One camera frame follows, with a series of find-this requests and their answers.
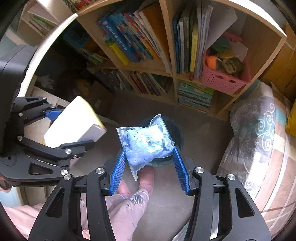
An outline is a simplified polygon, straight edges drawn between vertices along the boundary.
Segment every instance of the basket handle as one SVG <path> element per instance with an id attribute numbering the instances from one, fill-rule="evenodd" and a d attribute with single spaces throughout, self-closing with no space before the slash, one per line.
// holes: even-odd
<path id="1" fill-rule="evenodd" d="M 216 78 L 219 78 L 219 79 L 222 79 L 224 81 L 228 81 L 228 82 L 231 82 L 233 84 L 236 83 L 235 80 L 233 80 L 233 76 L 231 75 L 231 77 L 228 77 L 226 74 L 215 74 L 215 77 Z"/>

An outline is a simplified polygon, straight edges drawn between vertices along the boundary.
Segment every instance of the bag of blue clay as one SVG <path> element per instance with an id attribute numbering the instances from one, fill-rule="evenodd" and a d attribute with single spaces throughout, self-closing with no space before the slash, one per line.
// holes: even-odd
<path id="1" fill-rule="evenodd" d="M 135 180 L 138 179 L 137 171 L 154 158 L 173 154 L 175 143 L 160 114 L 145 128 L 120 127 L 117 133 Z"/>

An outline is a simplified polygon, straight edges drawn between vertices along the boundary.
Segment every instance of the pink basket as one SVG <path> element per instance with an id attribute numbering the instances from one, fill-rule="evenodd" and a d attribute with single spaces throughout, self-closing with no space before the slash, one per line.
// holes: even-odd
<path id="1" fill-rule="evenodd" d="M 232 42 L 242 42 L 242 39 L 234 34 L 225 32 L 223 33 L 224 36 L 229 37 Z M 209 68 L 205 64 L 205 58 L 208 54 L 208 51 L 204 53 L 202 64 L 202 84 L 204 86 L 213 88 L 223 93 L 233 94 L 238 89 L 243 87 L 246 84 L 251 82 L 251 74 L 248 62 L 245 58 L 244 64 L 244 71 L 241 73 L 240 79 L 233 77 L 232 75 L 224 74 L 220 71 L 216 71 L 214 69 Z"/>

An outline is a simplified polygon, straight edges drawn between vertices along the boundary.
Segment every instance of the pink shoe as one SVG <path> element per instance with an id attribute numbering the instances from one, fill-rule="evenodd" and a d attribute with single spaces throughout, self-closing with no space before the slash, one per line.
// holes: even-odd
<path id="1" fill-rule="evenodd" d="M 151 166 L 144 166 L 138 171 L 139 189 L 144 188 L 151 197 L 154 189 L 154 169 Z"/>
<path id="2" fill-rule="evenodd" d="M 130 197 L 131 196 L 131 192 L 128 189 L 128 186 L 127 186 L 127 184 L 125 183 L 125 181 L 123 179 L 120 180 L 117 192 L 118 192 L 118 194 L 121 194 L 124 197 Z"/>

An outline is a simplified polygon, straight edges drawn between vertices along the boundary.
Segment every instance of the trash can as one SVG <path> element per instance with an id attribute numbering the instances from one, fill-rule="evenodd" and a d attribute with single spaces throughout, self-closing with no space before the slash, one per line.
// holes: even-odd
<path id="1" fill-rule="evenodd" d="M 152 118 L 154 116 L 148 117 L 144 119 L 140 124 L 139 127 L 147 127 Z M 179 146 L 180 150 L 183 149 L 184 145 L 184 135 L 181 131 L 180 126 L 178 126 L 172 119 L 166 116 L 162 116 L 162 119 L 168 129 L 168 132 L 172 138 L 172 140 L 175 142 L 175 146 Z M 152 167 L 163 167 L 165 165 L 168 165 L 172 163 L 173 159 L 172 156 L 164 157 L 164 158 L 155 158 L 151 162 L 149 162 L 147 165 Z"/>

